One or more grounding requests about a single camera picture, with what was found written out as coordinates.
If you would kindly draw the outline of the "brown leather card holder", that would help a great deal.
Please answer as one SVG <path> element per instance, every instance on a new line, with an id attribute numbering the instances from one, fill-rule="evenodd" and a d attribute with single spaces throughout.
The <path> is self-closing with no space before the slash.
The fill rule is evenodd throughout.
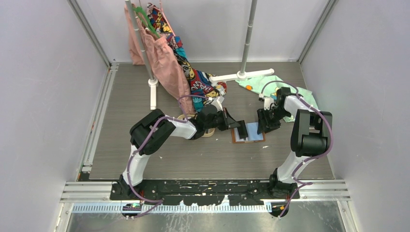
<path id="1" fill-rule="evenodd" d="M 254 142 L 264 142 L 265 133 L 257 133 L 258 122 L 246 123 L 248 130 L 248 138 L 246 141 L 236 141 L 234 138 L 234 129 L 232 129 L 232 141 L 233 143 L 243 144 L 243 143 L 254 143 Z"/>

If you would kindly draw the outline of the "colourful comic print garment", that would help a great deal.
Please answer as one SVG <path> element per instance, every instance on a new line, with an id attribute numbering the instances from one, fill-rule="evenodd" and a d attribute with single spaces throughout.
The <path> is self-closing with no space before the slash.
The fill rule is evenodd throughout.
<path id="1" fill-rule="evenodd" d="M 209 81 L 209 78 L 213 76 L 212 74 L 199 71 L 191 66 L 183 48 L 182 40 L 179 36 L 174 34 L 162 9 L 152 3 L 148 3 L 147 16 L 152 27 L 157 33 L 166 38 L 167 44 L 172 48 L 176 60 L 182 68 L 190 86 L 190 93 L 193 95 L 192 102 L 195 111 L 200 112 L 205 105 L 210 103 L 210 100 L 206 100 L 204 97 L 215 98 L 225 95 L 227 91 L 227 85 L 225 82 L 213 84 Z"/>

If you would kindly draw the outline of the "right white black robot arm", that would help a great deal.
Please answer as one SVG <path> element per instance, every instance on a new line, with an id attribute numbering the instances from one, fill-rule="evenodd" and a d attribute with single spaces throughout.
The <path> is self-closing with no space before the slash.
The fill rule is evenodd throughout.
<path id="1" fill-rule="evenodd" d="M 291 151 L 268 184 L 273 198 L 288 198 L 296 192 L 298 177 L 307 165 L 330 149 L 332 114 L 315 109 L 289 87 L 279 88 L 275 99 L 260 93 L 259 100 L 264 106 L 257 110 L 258 133 L 277 130 L 283 118 L 294 117 Z"/>

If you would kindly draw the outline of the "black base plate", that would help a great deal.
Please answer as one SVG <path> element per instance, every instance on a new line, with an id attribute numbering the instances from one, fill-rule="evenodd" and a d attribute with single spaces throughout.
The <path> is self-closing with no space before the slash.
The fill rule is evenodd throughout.
<path id="1" fill-rule="evenodd" d="M 221 206 L 227 200 L 229 206 L 259 206 L 264 200 L 274 217 L 285 216 L 290 200 L 300 198 L 298 185 L 283 184 L 275 177 L 269 180 L 143 180 L 130 187 L 124 178 L 111 187 L 110 200 L 137 200 L 153 206 Z"/>

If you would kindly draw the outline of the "dark credit card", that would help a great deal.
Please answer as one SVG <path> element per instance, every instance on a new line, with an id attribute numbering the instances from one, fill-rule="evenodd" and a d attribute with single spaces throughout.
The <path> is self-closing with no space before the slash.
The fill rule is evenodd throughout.
<path id="1" fill-rule="evenodd" d="M 248 130 L 244 120 L 239 121 L 239 127 L 234 128 L 234 138 L 236 141 L 246 141 Z"/>

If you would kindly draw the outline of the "mint green garment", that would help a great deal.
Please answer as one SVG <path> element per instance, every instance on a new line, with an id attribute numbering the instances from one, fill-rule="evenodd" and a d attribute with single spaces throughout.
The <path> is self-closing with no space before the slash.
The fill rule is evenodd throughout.
<path id="1" fill-rule="evenodd" d="M 319 111 L 311 91 L 288 84 L 276 75 L 254 77 L 238 83 L 241 87 L 257 93 L 262 101 L 264 97 L 271 97 L 275 99 L 276 105 L 283 106 L 287 115 L 280 121 L 294 122 L 299 109 L 311 113 Z"/>

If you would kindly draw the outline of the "beige oval card tray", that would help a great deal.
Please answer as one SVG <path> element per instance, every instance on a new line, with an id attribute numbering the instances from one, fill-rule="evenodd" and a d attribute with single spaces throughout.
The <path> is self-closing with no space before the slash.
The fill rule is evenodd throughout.
<path id="1" fill-rule="evenodd" d="M 188 117 L 188 119 L 190 119 L 190 118 L 195 118 L 196 115 L 188 114 L 187 117 Z M 179 119 L 179 120 L 185 120 L 186 117 L 185 117 L 184 115 L 179 115 L 179 116 L 177 117 L 177 119 Z M 203 134 L 203 137 L 211 137 L 214 133 L 215 133 L 215 129 L 214 129 L 214 128 L 206 129 L 205 132 L 204 132 L 204 134 Z"/>

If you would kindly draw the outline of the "pink hanging garment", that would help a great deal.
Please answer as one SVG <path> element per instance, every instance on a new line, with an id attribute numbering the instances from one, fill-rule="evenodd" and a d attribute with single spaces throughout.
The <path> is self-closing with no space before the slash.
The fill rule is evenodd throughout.
<path id="1" fill-rule="evenodd" d="M 127 6 L 124 6 L 124 14 L 129 30 L 129 52 L 132 63 L 134 65 L 144 65 L 143 54 Z M 179 99 L 183 95 L 190 95 L 188 81 L 182 67 L 177 62 L 172 48 L 167 44 L 166 38 L 162 35 L 157 37 L 154 33 L 149 32 L 139 18 L 136 21 L 153 76 L 175 99 Z"/>

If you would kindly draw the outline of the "right white rack stand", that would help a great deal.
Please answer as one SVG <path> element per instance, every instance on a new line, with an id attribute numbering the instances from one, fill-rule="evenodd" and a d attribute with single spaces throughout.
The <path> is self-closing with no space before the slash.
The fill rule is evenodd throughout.
<path id="1" fill-rule="evenodd" d="M 249 47 L 250 47 L 250 41 L 251 41 L 252 30 L 253 30 L 253 25 L 254 25 L 254 18 L 256 15 L 257 2 L 258 2 L 257 0 L 251 1 L 251 8 L 250 8 L 249 19 L 248 19 L 248 24 L 247 24 L 247 33 L 246 33 L 246 38 L 245 38 L 245 43 L 244 43 L 240 70 L 235 74 L 212 76 L 209 78 L 211 83 L 228 82 L 228 81 L 235 81 L 235 80 L 243 81 L 249 78 L 260 77 L 260 76 L 270 76 L 274 74 L 274 69 L 272 68 L 267 69 L 267 70 L 246 72 L 246 64 L 247 64 L 248 56 L 249 56 Z"/>

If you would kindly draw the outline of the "green clothes hanger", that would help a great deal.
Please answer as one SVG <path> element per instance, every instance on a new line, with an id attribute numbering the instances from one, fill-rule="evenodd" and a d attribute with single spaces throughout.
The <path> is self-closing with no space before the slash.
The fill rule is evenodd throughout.
<path id="1" fill-rule="evenodd" d="M 156 39 L 160 38 L 160 35 L 157 33 L 157 31 L 154 29 L 154 27 L 151 25 L 150 19 L 148 18 L 146 12 L 142 7 L 133 7 L 134 12 L 136 13 L 137 16 L 141 17 L 141 22 L 144 24 L 144 26 L 154 35 Z"/>

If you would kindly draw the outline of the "white rack stand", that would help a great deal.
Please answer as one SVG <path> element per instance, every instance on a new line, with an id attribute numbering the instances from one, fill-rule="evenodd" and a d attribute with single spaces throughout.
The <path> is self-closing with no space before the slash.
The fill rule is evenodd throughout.
<path id="1" fill-rule="evenodd" d="M 253 25 L 254 25 L 254 18 L 256 15 L 257 2 L 258 2 L 257 0 L 251 1 L 251 8 L 250 8 L 249 19 L 248 19 L 248 24 L 247 24 L 247 33 L 246 33 L 246 38 L 245 38 L 245 43 L 244 43 L 240 70 L 235 74 L 212 76 L 209 78 L 211 83 L 228 82 L 228 81 L 235 81 L 235 80 L 243 81 L 249 78 L 260 77 L 260 76 L 270 76 L 274 74 L 274 69 L 272 68 L 267 69 L 267 70 L 246 72 L 246 64 L 247 64 L 248 56 L 249 56 L 249 47 L 250 47 L 250 41 L 251 41 L 252 30 L 253 30 Z"/>
<path id="2" fill-rule="evenodd" d="M 149 58 L 146 52 L 146 46 L 144 44 L 144 39 L 141 36 L 141 33 L 140 33 L 141 30 L 138 26 L 138 22 L 137 22 L 138 16 L 136 12 L 133 10 L 132 2 L 130 0 L 125 0 L 125 5 L 126 5 L 128 17 L 130 18 L 130 22 L 132 25 L 133 34 L 135 35 L 136 41 L 138 42 L 139 50 L 141 52 L 144 65 L 146 67 L 146 70 L 149 76 L 148 86 L 150 88 L 150 95 L 149 95 L 150 96 L 150 102 L 149 102 L 150 110 L 155 110 L 157 108 L 157 87 L 158 87 L 159 81 L 153 74 L 152 67 L 149 62 Z"/>

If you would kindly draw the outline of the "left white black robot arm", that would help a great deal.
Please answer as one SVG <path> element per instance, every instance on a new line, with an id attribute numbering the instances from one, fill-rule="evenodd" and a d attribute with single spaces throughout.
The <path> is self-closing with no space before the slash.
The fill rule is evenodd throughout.
<path id="1" fill-rule="evenodd" d="M 194 116 L 177 119 L 156 109 L 134 124 L 130 129 L 131 151 L 119 185 L 124 196 L 130 200 L 139 197 L 143 174 L 149 156 L 157 152 L 169 137 L 196 140 L 209 129 L 226 131 L 240 127 L 226 108 L 214 105 L 204 107 Z"/>

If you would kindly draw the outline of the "left white rack stand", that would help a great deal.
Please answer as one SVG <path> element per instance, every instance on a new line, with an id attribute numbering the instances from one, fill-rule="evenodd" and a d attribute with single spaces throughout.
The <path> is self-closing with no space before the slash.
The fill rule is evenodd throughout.
<path id="1" fill-rule="evenodd" d="M 153 74 L 152 67 L 149 62 L 149 58 L 146 52 L 146 46 L 144 44 L 144 39 L 141 36 L 141 33 L 140 33 L 141 30 L 138 26 L 138 22 L 137 22 L 138 16 L 136 12 L 133 10 L 132 2 L 130 0 L 125 0 L 125 5 L 126 5 L 128 17 L 130 18 L 130 22 L 132 25 L 133 34 L 135 35 L 136 41 L 138 42 L 139 50 L 141 52 L 144 65 L 146 67 L 146 70 L 149 76 L 148 86 L 150 88 L 150 95 L 149 95 L 150 96 L 150 102 L 149 102 L 150 110 L 155 110 L 157 108 L 157 87 L 158 87 L 159 81 Z"/>

